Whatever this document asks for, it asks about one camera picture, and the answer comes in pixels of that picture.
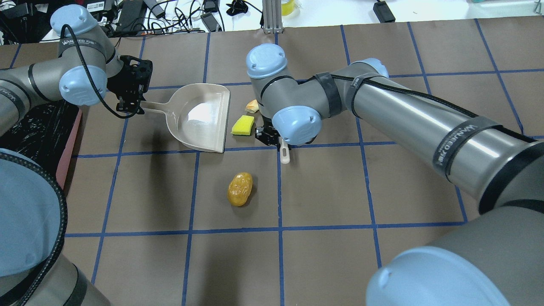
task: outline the sponge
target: sponge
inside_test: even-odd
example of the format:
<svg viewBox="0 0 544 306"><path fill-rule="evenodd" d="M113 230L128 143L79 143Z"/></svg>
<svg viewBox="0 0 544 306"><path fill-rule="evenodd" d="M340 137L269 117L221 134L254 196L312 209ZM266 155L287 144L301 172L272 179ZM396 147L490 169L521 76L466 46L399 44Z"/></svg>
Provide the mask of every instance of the sponge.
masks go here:
<svg viewBox="0 0 544 306"><path fill-rule="evenodd" d="M232 127L231 133L233 135L249 136L251 135L251 128L253 127L253 122L255 122L254 117L242 115Z"/></svg>

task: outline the dustpan handle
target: dustpan handle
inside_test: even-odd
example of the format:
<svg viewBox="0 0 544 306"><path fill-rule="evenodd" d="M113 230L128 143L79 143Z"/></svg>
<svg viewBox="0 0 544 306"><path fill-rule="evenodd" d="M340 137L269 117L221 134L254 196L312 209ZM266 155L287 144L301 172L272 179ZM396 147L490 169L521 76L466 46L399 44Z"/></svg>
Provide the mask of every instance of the dustpan handle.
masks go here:
<svg viewBox="0 0 544 306"><path fill-rule="evenodd" d="M166 113L166 103L142 101L140 103L140 107L146 111L150 111L154 113L162 113L162 114Z"/></svg>

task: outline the light blue joint cover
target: light blue joint cover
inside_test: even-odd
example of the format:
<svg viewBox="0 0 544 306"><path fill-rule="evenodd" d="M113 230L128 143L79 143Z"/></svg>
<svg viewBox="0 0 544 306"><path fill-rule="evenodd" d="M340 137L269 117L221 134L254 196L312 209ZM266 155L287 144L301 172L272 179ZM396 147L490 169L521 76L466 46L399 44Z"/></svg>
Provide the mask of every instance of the light blue joint cover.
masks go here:
<svg viewBox="0 0 544 306"><path fill-rule="evenodd" d="M34 163L7 149L0 152ZM0 159L0 277L29 270L49 256L59 231L59 209L57 194L38 173Z"/></svg>
<svg viewBox="0 0 544 306"><path fill-rule="evenodd" d="M389 72L387 72L387 68L377 58L370 57L364 60L358 60L356 62L353 62L352 64L355 64L355 63L368 64L372 66L372 68L374 68L374 70L376 70L379 74L385 76L386 78L389 78Z"/></svg>
<svg viewBox="0 0 544 306"><path fill-rule="evenodd" d="M104 98L106 96L106 85L108 77L104 70L96 66L87 66L95 82L96 89ZM68 70L59 82L59 90L64 100L75 105L94 105L100 102L92 89L89 78L83 66L77 66Z"/></svg>
<svg viewBox="0 0 544 306"><path fill-rule="evenodd" d="M96 27L98 21L86 8L77 4L70 4L56 10L51 16L51 27L60 36L63 25L69 25L74 34L79 35Z"/></svg>
<svg viewBox="0 0 544 306"><path fill-rule="evenodd" d="M312 140L321 131L321 116L307 106L294 105L279 110L272 117L272 125L290 145L301 145Z"/></svg>
<svg viewBox="0 0 544 306"><path fill-rule="evenodd" d="M248 76L266 78L287 67L287 58L283 49L274 44L261 44L249 51L245 58Z"/></svg>
<svg viewBox="0 0 544 306"><path fill-rule="evenodd" d="M367 287L367 306L509 306L495 284L463 257L418 247L379 269Z"/></svg>

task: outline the white handle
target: white handle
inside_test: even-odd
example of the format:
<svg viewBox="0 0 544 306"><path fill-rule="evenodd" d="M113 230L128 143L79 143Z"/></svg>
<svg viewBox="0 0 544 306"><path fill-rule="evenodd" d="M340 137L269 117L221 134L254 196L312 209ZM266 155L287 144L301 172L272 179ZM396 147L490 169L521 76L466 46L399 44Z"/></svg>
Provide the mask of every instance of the white handle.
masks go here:
<svg viewBox="0 0 544 306"><path fill-rule="evenodd" d="M140 107L143 108L145 111L150 111L153 113L166 114L168 112L166 103L142 101L140 102Z"/></svg>
<svg viewBox="0 0 544 306"><path fill-rule="evenodd" d="M289 155L289 146L287 145L285 140L283 140L282 137L279 137L279 138L280 138L280 162L282 164L288 164L291 161L291 157Z"/></svg>

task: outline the dustpan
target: dustpan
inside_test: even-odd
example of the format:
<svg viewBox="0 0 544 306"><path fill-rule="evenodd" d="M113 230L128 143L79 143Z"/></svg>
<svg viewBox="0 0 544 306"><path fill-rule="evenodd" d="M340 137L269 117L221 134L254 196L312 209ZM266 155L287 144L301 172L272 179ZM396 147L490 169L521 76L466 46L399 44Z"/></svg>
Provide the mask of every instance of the dustpan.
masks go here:
<svg viewBox="0 0 544 306"><path fill-rule="evenodd" d="M179 88L167 103L142 101L140 107L166 116L168 130L185 146L223 153L230 91L216 84Z"/></svg>

